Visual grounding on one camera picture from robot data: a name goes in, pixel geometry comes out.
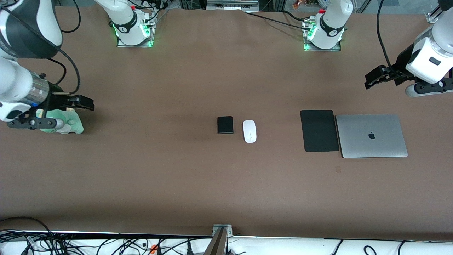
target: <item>metal clamp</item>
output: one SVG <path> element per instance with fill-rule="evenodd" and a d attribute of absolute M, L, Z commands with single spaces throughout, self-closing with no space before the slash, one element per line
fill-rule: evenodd
<path fill-rule="evenodd" d="M 230 224 L 216 224 L 212 226 L 213 237 L 203 255 L 225 255 L 227 252 L 228 238 L 233 236 Z"/>

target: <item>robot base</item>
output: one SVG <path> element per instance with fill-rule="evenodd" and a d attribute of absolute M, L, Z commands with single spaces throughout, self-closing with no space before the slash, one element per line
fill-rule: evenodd
<path fill-rule="evenodd" d="M 118 38 L 116 46 L 118 48 L 151 48 L 154 44 L 154 35 L 156 33 L 156 21 L 157 21 L 156 11 L 153 10 L 153 12 L 151 13 L 151 17 L 154 18 L 143 24 L 144 26 L 149 26 L 148 28 L 144 29 L 146 33 L 149 33 L 148 38 L 146 38 L 143 42 L 137 45 L 126 45 L 120 40 L 120 38 Z M 145 13 L 145 19 L 149 19 L 148 13 Z"/>
<path fill-rule="evenodd" d="M 331 52 L 341 51 L 341 42 L 338 42 L 331 49 L 320 49 L 320 48 L 314 46 L 314 44 L 310 40 L 307 39 L 308 35 L 310 33 L 312 33 L 314 29 L 316 29 L 316 26 L 314 26 L 314 21 L 315 21 L 315 17 L 312 16 L 312 17 L 310 17 L 310 19 L 305 19 L 305 21 L 301 22 L 302 27 L 307 27 L 307 28 L 311 29 L 310 31 L 304 30 L 302 32 L 302 36 L 304 38 L 304 50 L 307 50 L 307 51 L 331 51 Z"/>

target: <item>metal frame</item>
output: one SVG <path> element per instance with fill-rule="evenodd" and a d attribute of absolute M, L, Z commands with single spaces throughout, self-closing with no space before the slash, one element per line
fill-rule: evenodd
<path fill-rule="evenodd" d="M 227 252 L 228 238 L 233 236 L 231 225 L 214 225 L 212 227 L 212 233 L 214 236 L 203 255 L 225 255 Z"/>
<path fill-rule="evenodd" d="M 363 13 L 367 8 L 368 6 L 370 5 L 372 0 L 365 0 L 365 2 L 362 4 L 362 6 L 360 6 L 360 8 L 356 11 L 356 13 Z"/>
<path fill-rule="evenodd" d="M 430 24 L 436 23 L 436 21 L 439 19 L 439 16 L 442 13 L 443 13 L 443 11 L 440 9 L 440 6 L 438 5 L 431 12 L 428 12 L 427 14 L 425 14 L 426 21 Z"/>

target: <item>black cable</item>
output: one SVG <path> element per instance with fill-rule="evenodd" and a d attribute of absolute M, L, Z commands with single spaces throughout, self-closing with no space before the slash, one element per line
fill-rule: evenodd
<path fill-rule="evenodd" d="M 82 17 L 80 16 L 80 9 L 79 9 L 79 6 L 77 5 L 77 2 L 76 0 L 72 0 L 74 2 L 74 4 L 76 5 L 76 8 L 77 8 L 77 14 L 79 15 L 79 21 L 77 23 L 77 26 L 76 28 L 72 29 L 72 30 L 69 30 L 69 31 L 64 31 L 64 30 L 61 30 L 63 33 L 72 33 L 72 32 L 75 32 L 77 29 L 79 29 L 80 27 L 80 23 L 82 22 Z"/>
<path fill-rule="evenodd" d="M 9 218 L 2 219 L 2 220 L 0 220 L 0 222 L 10 221 L 10 220 L 30 220 L 30 221 L 35 221 L 35 222 L 41 224 L 41 226 L 43 226 L 46 229 L 49 237 L 52 238 L 52 231 L 50 231 L 50 229 L 47 227 L 46 224 L 44 224 L 42 221 L 40 221 L 38 219 L 35 219 L 35 218 L 32 218 L 32 217 L 17 216 L 17 217 L 9 217 Z M 55 247 L 53 246 L 53 241 L 51 241 L 50 244 L 52 246 L 52 249 L 55 249 Z"/>
<path fill-rule="evenodd" d="M 332 255 L 337 254 L 338 249 L 340 248 L 341 243 L 344 241 L 344 239 L 341 239 L 340 242 L 337 244 L 335 247 L 335 250 L 333 251 Z"/>
<path fill-rule="evenodd" d="M 167 252 L 173 250 L 174 248 L 176 248 L 176 247 L 178 247 L 178 246 L 180 246 L 180 245 L 183 245 L 183 244 L 185 244 L 185 243 L 187 243 L 187 242 L 194 241 L 194 240 L 198 240 L 198 239 L 205 239 L 205 238 L 206 238 L 206 237 L 197 237 L 197 238 L 188 239 L 187 241 L 184 241 L 184 242 L 180 242 L 179 244 L 177 244 L 177 245 L 175 245 L 175 246 L 172 246 L 169 250 L 164 251 L 164 252 L 162 253 L 162 255 L 164 255 L 165 253 L 167 253 Z"/>
<path fill-rule="evenodd" d="M 305 18 L 298 18 L 298 17 L 294 16 L 292 13 L 290 13 L 287 10 L 283 10 L 282 12 L 288 14 L 289 16 L 291 16 L 291 18 L 293 18 L 295 20 L 298 20 L 298 21 L 303 21 L 304 19 L 308 19 L 308 18 L 311 17 L 311 16 L 308 16 L 308 17 L 305 17 Z"/>
<path fill-rule="evenodd" d="M 99 248 L 98 248 L 97 251 L 96 251 L 96 255 L 99 255 L 99 251 L 101 250 L 101 247 L 102 247 L 103 245 L 105 245 L 106 242 L 108 242 L 108 241 L 110 241 L 110 240 L 111 240 L 111 239 L 107 239 L 107 240 L 105 240 L 105 241 L 103 241 L 103 242 L 101 243 L 101 245 L 99 246 Z"/>
<path fill-rule="evenodd" d="M 119 250 L 119 255 L 122 255 L 124 253 L 124 251 L 129 248 L 135 241 L 137 241 L 138 239 L 135 239 L 134 241 L 132 239 L 127 239 L 127 242 L 124 242 L 123 240 L 123 244 L 118 247 L 113 253 L 112 255 L 114 255 L 118 250 Z M 140 255 L 140 251 L 137 249 L 137 248 L 134 248 L 134 247 L 131 247 L 132 249 L 135 249 L 139 252 L 139 255 Z"/>
<path fill-rule="evenodd" d="M 287 26 L 290 26 L 290 27 L 295 27 L 295 28 L 299 28 L 299 29 L 302 29 L 302 30 L 310 30 L 309 28 L 299 27 L 299 26 L 295 26 L 295 25 L 292 25 L 292 24 L 288 24 L 288 23 L 285 23 L 285 22 L 278 21 L 278 20 L 273 20 L 273 19 L 270 19 L 270 18 L 267 18 L 267 17 L 264 17 L 264 16 L 256 15 L 256 14 L 251 13 L 251 12 L 246 12 L 246 13 L 250 14 L 250 15 L 253 15 L 253 16 L 256 16 L 256 17 L 263 18 L 265 20 L 270 20 L 270 21 L 277 22 L 277 23 L 280 23 L 280 24 L 283 24 L 283 25 L 287 25 Z"/>
<path fill-rule="evenodd" d="M 70 242 L 73 241 L 73 240 L 70 240 L 68 241 L 68 244 L 71 245 L 72 248 L 99 248 L 99 247 L 102 247 L 103 245 L 109 245 L 109 244 L 112 244 L 116 241 L 118 241 L 119 239 L 107 239 L 106 241 L 104 241 L 102 244 L 100 245 L 97 245 L 97 246 L 92 246 L 92 245 L 77 245 L 77 246 L 74 246 L 74 245 L 71 245 Z"/>
<path fill-rule="evenodd" d="M 76 66 L 76 63 L 74 63 L 74 61 L 72 60 L 72 58 L 70 56 L 68 56 L 68 54 L 66 54 L 66 52 L 64 52 L 60 47 L 57 47 L 55 44 L 53 44 L 51 41 L 47 40 L 45 37 L 43 37 L 41 34 L 39 34 L 38 32 L 36 32 L 36 30 L 34 30 L 30 25 L 28 25 L 27 23 L 25 23 L 22 19 L 20 19 L 19 17 L 16 16 L 16 14 L 14 14 L 11 10 L 9 10 L 8 8 L 6 8 L 5 6 L 1 6 L 1 9 L 2 10 L 5 10 L 6 12 L 8 12 L 11 16 L 13 16 L 14 18 L 16 18 L 16 20 L 21 23 L 24 27 L 26 27 L 29 31 L 33 32 L 36 36 L 38 36 L 41 40 L 45 41 L 46 43 L 48 43 L 50 46 L 52 46 L 54 49 L 58 50 L 61 54 L 63 54 L 63 56 L 65 56 L 69 62 L 71 62 L 72 66 L 74 67 L 74 71 L 76 72 L 76 75 L 77 75 L 77 86 L 76 86 L 76 89 L 72 92 L 70 92 L 69 94 L 72 95 L 72 94 L 75 94 L 79 88 L 80 88 L 80 74 L 79 74 L 79 69 L 77 68 Z"/>
<path fill-rule="evenodd" d="M 366 245 L 365 247 L 363 247 L 363 252 L 366 254 L 366 255 L 371 255 L 368 253 L 367 249 L 371 249 L 374 253 L 374 255 L 377 255 L 376 251 L 373 249 L 373 247 L 369 246 L 369 245 Z"/>
<path fill-rule="evenodd" d="M 404 244 L 405 242 L 406 242 L 406 240 L 402 241 L 402 242 L 400 243 L 400 245 L 398 246 L 398 255 L 400 255 L 400 253 L 401 253 L 401 247 L 403 246 L 403 244 Z"/>
<path fill-rule="evenodd" d="M 190 244 L 190 241 L 187 242 L 187 254 L 186 255 L 194 255 L 192 251 L 192 244 Z"/>
<path fill-rule="evenodd" d="M 55 85 L 58 85 L 58 84 L 60 84 L 60 82 L 61 82 L 61 81 L 64 79 L 64 77 L 66 76 L 66 66 L 65 66 L 64 64 L 62 64 L 61 62 L 58 62 L 58 61 L 56 61 L 56 60 L 54 60 L 54 59 L 48 59 L 48 60 L 50 60 L 50 61 L 52 61 L 52 62 L 54 62 L 54 63 L 56 63 L 56 64 L 59 64 L 61 67 L 63 67 L 63 75 L 61 76 L 61 78 L 60 78 L 56 83 L 54 83 Z"/>
<path fill-rule="evenodd" d="M 184 255 L 182 254 L 181 252 L 175 250 L 175 249 L 172 249 L 171 247 L 161 247 L 161 249 L 169 249 L 169 250 L 173 250 L 174 252 L 178 253 L 179 255 Z"/>
<path fill-rule="evenodd" d="M 157 10 L 156 14 L 155 14 L 153 17 L 151 17 L 148 21 L 153 20 L 155 17 L 157 17 L 157 14 L 159 14 L 159 12 L 160 12 L 161 10 L 163 10 L 163 9 Z"/>
<path fill-rule="evenodd" d="M 381 31 L 379 29 L 379 19 L 380 19 L 380 16 L 381 16 L 381 9 L 382 9 L 382 5 L 384 4 L 384 1 L 385 0 L 381 0 L 381 3 L 379 4 L 379 8 L 377 9 L 377 17 L 376 17 L 376 31 L 377 31 L 377 38 L 379 39 L 379 44 L 381 44 L 381 48 L 382 48 L 382 52 L 384 53 L 384 57 L 386 59 L 386 62 L 387 62 L 387 65 L 389 66 L 389 69 L 390 71 L 392 71 L 392 73 L 394 75 L 396 75 L 398 78 L 400 79 L 403 79 L 403 80 L 407 80 L 406 78 L 402 77 L 401 75 L 399 75 L 392 67 L 392 64 L 390 63 L 390 60 L 389 60 L 389 56 L 387 55 L 387 50 L 386 50 L 386 47 L 384 46 L 384 43 L 382 42 L 382 37 L 381 37 Z"/>
<path fill-rule="evenodd" d="M 138 5 L 134 2 L 132 2 L 131 0 L 127 0 L 127 1 L 130 2 L 131 4 L 133 4 L 137 9 L 149 9 L 150 8 L 150 7 Z"/>

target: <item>power cable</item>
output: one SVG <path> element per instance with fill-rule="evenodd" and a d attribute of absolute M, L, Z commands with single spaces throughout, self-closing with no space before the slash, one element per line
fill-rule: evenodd
<path fill-rule="evenodd" d="M 79 29 L 80 27 L 80 23 L 82 22 L 82 17 L 80 16 L 80 9 L 79 9 L 79 6 L 77 5 L 77 2 L 76 0 L 72 0 L 74 2 L 74 4 L 76 5 L 76 8 L 77 8 L 77 14 L 79 16 L 79 21 L 77 23 L 77 26 L 76 28 L 72 29 L 72 30 L 69 30 L 69 31 L 64 31 L 64 30 L 61 30 L 63 33 L 72 33 L 72 32 L 75 32 L 77 29 Z"/>
<path fill-rule="evenodd" d="M 386 47 L 384 46 L 384 43 L 382 42 L 382 37 L 381 37 L 381 31 L 379 29 L 379 19 L 380 19 L 380 16 L 381 16 L 381 9 L 382 9 L 382 5 L 384 4 L 384 1 L 385 0 L 381 0 L 381 3 L 379 4 L 379 8 L 377 9 L 377 17 L 376 17 L 376 31 L 377 31 L 377 38 L 379 39 L 379 44 L 381 45 L 381 48 L 382 48 L 382 52 L 384 53 L 384 57 L 386 59 L 386 62 L 387 62 L 387 65 L 389 66 L 389 69 L 390 71 L 392 71 L 392 73 L 394 75 L 396 75 L 398 78 L 400 79 L 403 79 L 403 80 L 407 80 L 406 78 L 402 77 L 401 75 L 399 75 L 392 67 L 392 64 L 390 63 L 390 60 L 389 60 L 389 56 L 387 55 L 387 50 L 386 50 Z"/>
<path fill-rule="evenodd" d="M 295 20 L 298 20 L 298 21 L 304 21 L 304 19 L 308 19 L 308 18 L 311 17 L 311 16 L 308 16 L 308 17 L 305 17 L 305 18 L 298 18 L 298 17 L 294 16 L 292 13 L 290 13 L 287 10 L 283 10 L 282 12 L 288 14 L 289 16 L 291 16 L 291 18 L 293 18 Z"/>
<path fill-rule="evenodd" d="M 368 250 L 367 249 L 371 249 L 374 253 L 374 255 L 377 255 L 376 251 L 373 249 L 373 247 L 369 246 L 369 245 L 366 245 L 365 247 L 363 247 L 363 252 L 366 254 L 366 255 L 371 255 L 368 253 Z"/>
<path fill-rule="evenodd" d="M 176 247 L 178 247 L 178 246 L 180 246 L 180 245 L 183 245 L 183 244 L 185 244 L 185 243 L 187 243 L 187 242 L 194 241 L 194 240 L 198 240 L 198 239 L 205 239 L 205 237 L 197 237 L 197 238 L 188 239 L 187 241 L 184 241 L 184 242 L 180 242 L 179 244 L 172 246 L 169 250 L 164 251 L 164 252 L 162 253 L 162 255 L 164 255 L 165 253 L 167 253 L 167 252 L 173 250 L 174 248 L 176 248 Z"/>
<path fill-rule="evenodd" d="M 5 6 L 1 6 L 1 9 L 2 10 L 5 10 L 6 12 L 8 12 L 11 16 L 13 16 L 14 18 L 16 18 L 16 20 L 21 23 L 24 27 L 26 27 L 30 32 L 33 32 L 36 36 L 38 36 L 41 40 L 45 41 L 46 43 L 48 43 L 50 46 L 52 46 L 54 49 L 56 49 L 57 51 L 59 51 L 61 54 L 63 54 L 63 56 L 65 56 L 69 62 L 71 62 L 72 66 L 74 67 L 74 71 L 76 72 L 76 75 L 77 75 L 77 86 L 76 86 L 76 89 L 72 92 L 70 92 L 69 94 L 72 95 L 72 94 L 75 94 L 77 91 L 79 91 L 79 88 L 80 88 L 80 74 L 79 74 L 79 69 L 77 68 L 76 66 L 76 63 L 74 63 L 74 61 L 72 60 L 72 58 L 66 54 L 66 52 L 64 52 L 60 47 L 56 46 L 55 44 L 53 44 L 51 41 L 47 40 L 45 37 L 43 37 L 40 33 L 38 33 L 36 30 L 34 30 L 30 25 L 28 25 L 27 23 L 25 23 L 21 18 L 19 18 L 18 16 L 16 16 L 16 14 L 14 14 L 11 10 L 9 10 L 8 8 L 6 8 Z"/>
<path fill-rule="evenodd" d="M 398 246 L 398 255 L 401 254 L 401 247 L 403 247 L 403 244 L 406 242 L 406 240 L 402 241 L 400 245 Z"/>
<path fill-rule="evenodd" d="M 268 17 L 259 16 L 259 15 L 256 15 L 256 14 L 254 14 L 254 13 L 251 13 L 251 12 L 246 12 L 246 13 L 249 14 L 249 15 L 253 15 L 253 16 L 256 16 L 256 17 L 260 17 L 260 18 L 265 19 L 265 20 L 270 20 L 270 21 L 277 22 L 277 23 L 280 23 L 280 24 L 283 24 L 283 25 L 287 25 L 287 26 L 290 26 L 290 27 L 295 27 L 295 28 L 299 28 L 299 29 L 302 29 L 302 30 L 310 30 L 309 28 L 305 28 L 305 27 L 300 27 L 300 26 L 288 24 L 288 23 L 281 22 L 281 21 L 278 21 L 278 20 L 274 20 L 274 19 L 271 19 L 271 18 L 268 18 Z"/>
<path fill-rule="evenodd" d="M 58 86 L 58 84 L 60 84 L 60 82 L 63 81 L 64 77 L 66 76 L 66 66 L 63 63 L 58 62 L 58 61 L 56 61 L 54 59 L 48 59 L 48 60 L 50 60 L 50 61 L 52 61 L 52 62 L 54 62 L 56 64 L 59 64 L 61 67 L 63 67 L 63 75 L 61 76 L 61 78 L 56 83 L 54 83 L 55 85 Z"/>

